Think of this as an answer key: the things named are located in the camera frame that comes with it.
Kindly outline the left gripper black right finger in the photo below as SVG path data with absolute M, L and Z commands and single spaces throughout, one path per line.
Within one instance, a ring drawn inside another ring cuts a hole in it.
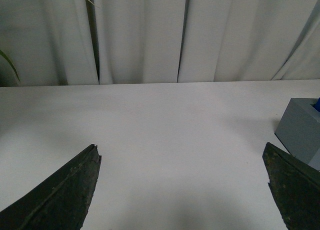
M 262 158 L 287 229 L 319 229 L 320 172 L 269 142 Z

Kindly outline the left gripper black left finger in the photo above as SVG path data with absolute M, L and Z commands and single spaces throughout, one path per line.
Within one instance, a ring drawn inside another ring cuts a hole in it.
M 25 196 L 0 212 L 1 229 L 81 229 L 102 157 L 91 144 Z

